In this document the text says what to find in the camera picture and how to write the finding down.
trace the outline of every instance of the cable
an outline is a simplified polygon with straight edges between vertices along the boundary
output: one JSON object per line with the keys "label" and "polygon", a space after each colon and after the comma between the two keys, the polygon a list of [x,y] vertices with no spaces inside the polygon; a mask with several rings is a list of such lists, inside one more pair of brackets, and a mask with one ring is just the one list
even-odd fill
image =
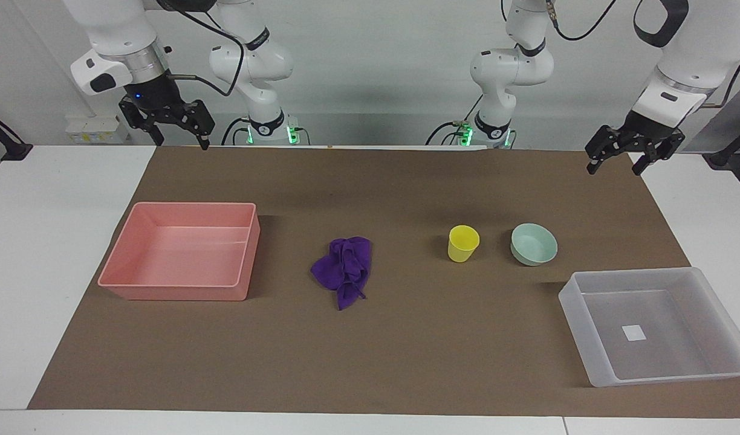
{"label": "cable", "polygon": [[445,145],[445,141],[448,140],[448,137],[450,137],[450,143],[452,144],[453,143],[453,139],[456,138],[456,136],[458,136],[458,135],[459,135],[459,132],[448,133],[447,135],[445,135],[445,137],[443,138],[443,140],[440,141],[440,145]]}
{"label": "cable", "polygon": [[297,127],[295,131],[296,132],[306,132],[306,138],[308,139],[308,145],[311,144],[311,135],[308,134],[308,130],[304,129],[303,127]]}
{"label": "cable", "polygon": [[733,77],[730,77],[730,83],[729,85],[727,85],[727,90],[724,91],[724,97],[722,97],[722,102],[718,105],[715,105],[715,104],[701,105],[701,108],[723,108],[724,105],[727,104],[727,101],[730,99],[730,91],[733,90],[733,85],[735,85],[735,79],[738,78],[738,74],[740,74],[740,63],[738,64],[738,67],[735,68],[735,72],[733,72]]}
{"label": "cable", "polygon": [[249,133],[249,129],[247,129],[246,127],[241,127],[240,129],[237,129],[236,131],[233,132],[233,146],[235,146],[235,134],[238,133],[238,132],[247,132],[247,133]]}
{"label": "cable", "polygon": [[238,76],[241,74],[241,66],[244,61],[244,44],[242,44],[241,41],[239,41],[237,38],[232,36],[229,33],[226,33],[224,30],[219,30],[219,28],[213,28],[210,25],[206,24],[205,22],[202,22],[201,20],[197,19],[194,16],[191,16],[191,14],[188,14],[185,11],[182,11],[182,9],[177,8],[177,6],[174,6],[174,3],[171,3],[171,0],[163,0],[163,2],[167,3],[171,8],[177,12],[179,12],[180,15],[184,16],[188,20],[198,24],[200,27],[207,28],[208,30],[217,33],[220,36],[224,36],[231,41],[235,42],[237,44],[238,48],[241,49],[241,55],[238,58],[238,66],[235,68],[235,75],[233,76],[233,81],[230,83],[229,88],[227,88],[227,91],[223,91],[220,88],[218,88],[216,85],[214,85],[212,82],[209,82],[209,80],[206,80],[202,77],[198,77],[193,74],[174,74],[169,76],[170,78],[174,80],[196,80],[196,82],[204,83],[205,85],[209,85],[213,90],[218,91],[219,94],[221,94],[223,97],[228,97],[233,92],[233,88],[235,88],[235,83],[238,82]]}
{"label": "cable", "polygon": [[11,129],[10,126],[8,126],[8,124],[5,124],[4,122],[0,121],[0,127],[7,130],[7,132],[13,135],[13,137],[15,137],[20,143],[22,143],[22,145],[26,144],[24,140],[22,140],[22,138],[16,132],[13,132],[13,129]]}
{"label": "cable", "polygon": [[547,3],[547,13],[550,15],[550,21],[553,22],[553,28],[555,28],[556,32],[561,36],[561,38],[566,39],[567,41],[579,41],[580,39],[585,39],[593,33],[594,30],[596,30],[596,27],[599,27],[599,24],[602,23],[604,20],[604,17],[607,16],[609,11],[611,10],[611,7],[614,6],[614,3],[616,3],[617,0],[611,0],[609,3],[609,6],[607,6],[606,9],[604,9],[604,12],[602,12],[602,16],[599,17],[599,19],[596,20],[593,27],[588,30],[588,32],[583,33],[580,36],[566,36],[563,32],[561,32],[560,28],[558,28],[558,15],[556,14],[556,8],[553,5],[553,0],[545,0],[545,3]]}
{"label": "cable", "polygon": [[445,127],[448,127],[448,126],[453,126],[453,122],[452,121],[451,122],[444,122],[443,124],[440,124],[440,126],[438,126],[436,129],[434,129],[434,131],[432,132],[432,134],[429,135],[429,137],[426,140],[426,143],[424,145],[429,145],[429,143],[432,141],[432,138],[434,138],[434,135],[436,135],[437,132],[439,132],[440,130],[442,130]]}
{"label": "cable", "polygon": [[513,140],[510,141],[510,148],[513,149],[514,141],[518,138],[518,130],[510,129],[509,133],[507,133],[507,139],[509,140],[510,136],[513,136]]}
{"label": "cable", "polygon": [[[472,108],[470,108],[470,109],[469,109],[469,112],[467,112],[467,116],[465,116],[465,117],[464,117],[464,121],[467,121],[467,119],[469,119],[469,115],[472,115],[472,112],[473,112],[473,111],[475,110],[475,107],[478,107],[478,104],[480,104],[480,101],[481,101],[482,99],[483,99],[483,94],[480,94],[480,97],[478,97],[478,101],[476,101],[476,102],[475,102],[475,104],[474,104],[474,105],[472,105]],[[456,133],[458,133],[458,132],[459,132],[459,130],[461,130],[461,126],[459,126],[459,128],[458,128],[458,129],[456,129]],[[450,138],[450,143],[449,143],[448,145],[453,145],[453,140],[454,140],[455,138],[456,138],[456,137],[452,137],[452,138]]]}
{"label": "cable", "polygon": [[204,12],[204,14],[206,14],[206,16],[207,16],[207,17],[208,17],[208,18],[209,18],[210,20],[212,20],[213,24],[215,24],[217,28],[222,28],[222,26],[221,26],[221,25],[219,25],[219,23],[215,21],[215,19],[214,19],[214,18],[212,17],[212,15],[211,15],[211,14],[209,14],[209,12],[208,12],[208,11],[205,11],[205,12]]}
{"label": "cable", "polygon": [[236,125],[236,124],[238,124],[239,122],[249,122],[249,120],[248,120],[248,118],[243,118],[243,117],[242,117],[242,118],[236,118],[236,119],[234,119],[234,120],[233,120],[233,121],[232,121],[232,122],[231,122],[231,123],[229,124],[229,126],[227,126],[227,129],[226,129],[226,132],[224,133],[224,135],[222,135],[222,141],[220,142],[220,146],[224,146],[224,144],[225,144],[225,143],[226,143],[226,141],[227,141],[227,136],[229,136],[229,135],[230,135],[230,131],[231,131],[231,129],[233,129],[233,126],[235,126],[235,125]]}

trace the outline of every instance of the light green bowl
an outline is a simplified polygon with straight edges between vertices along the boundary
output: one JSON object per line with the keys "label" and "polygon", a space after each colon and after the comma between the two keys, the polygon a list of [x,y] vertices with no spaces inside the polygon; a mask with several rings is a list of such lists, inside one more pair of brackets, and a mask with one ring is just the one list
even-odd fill
{"label": "light green bowl", "polygon": [[521,224],[513,230],[510,251],[525,265],[541,265],[555,258],[558,253],[558,242],[543,226]]}

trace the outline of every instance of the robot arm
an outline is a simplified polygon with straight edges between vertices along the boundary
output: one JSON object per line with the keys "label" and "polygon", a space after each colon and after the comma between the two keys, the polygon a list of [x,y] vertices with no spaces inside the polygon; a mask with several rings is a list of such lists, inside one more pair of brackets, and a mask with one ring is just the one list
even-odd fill
{"label": "robot arm", "polygon": [[549,20],[545,0],[513,0],[507,17],[507,34],[516,46],[486,50],[472,60],[472,80],[483,90],[481,107],[472,120],[472,140],[489,146],[504,143],[516,107],[511,85],[547,82],[553,73],[553,56],[545,33]]}
{"label": "robot arm", "polygon": [[740,61],[740,0],[661,0],[666,23],[641,39],[663,48],[663,57],[619,129],[602,126],[585,149],[593,174],[604,160],[625,151],[644,152],[636,175],[668,160],[684,140],[682,121],[696,111]]}
{"label": "robot arm", "polygon": [[[270,32],[252,0],[218,0],[224,31],[243,42],[246,56],[235,88],[241,92],[249,113],[250,140],[254,143],[287,144],[296,141],[294,121],[282,110],[276,90],[267,83],[292,75],[290,52],[270,38]],[[215,47],[209,57],[215,75],[232,83],[241,50],[235,45]]]}
{"label": "robot arm", "polygon": [[[72,63],[72,76],[86,94],[125,88],[119,106],[130,127],[148,132],[155,144],[163,135],[155,125],[176,124],[196,136],[201,148],[215,122],[201,100],[186,103],[169,77],[165,56],[141,0],[63,0],[72,17],[88,34],[92,49]],[[205,11],[213,0],[169,0],[185,11]]]}

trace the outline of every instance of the purple cloth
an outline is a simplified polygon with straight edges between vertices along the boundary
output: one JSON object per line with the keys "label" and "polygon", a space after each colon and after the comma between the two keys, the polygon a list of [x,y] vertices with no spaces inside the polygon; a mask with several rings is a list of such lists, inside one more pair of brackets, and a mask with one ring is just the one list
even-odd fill
{"label": "purple cloth", "polygon": [[364,237],[335,239],[329,254],[317,260],[311,273],[322,286],[337,292],[337,308],[347,308],[358,297],[370,275],[370,240]]}

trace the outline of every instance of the brown table mat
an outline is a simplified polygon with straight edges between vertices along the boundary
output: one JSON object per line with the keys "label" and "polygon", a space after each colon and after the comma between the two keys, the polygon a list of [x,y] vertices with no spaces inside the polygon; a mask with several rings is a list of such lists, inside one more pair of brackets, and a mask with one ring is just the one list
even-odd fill
{"label": "brown table mat", "polygon": [[[628,157],[597,176],[585,164],[581,152],[159,148],[132,204],[257,203],[249,299],[126,301],[97,273],[29,407],[740,417],[740,378],[588,384],[557,299],[571,273],[689,264]],[[527,221],[558,238],[552,262],[511,258]],[[481,234],[464,264],[447,259],[456,224]],[[309,268],[354,235],[373,242],[368,299],[339,312]]]}

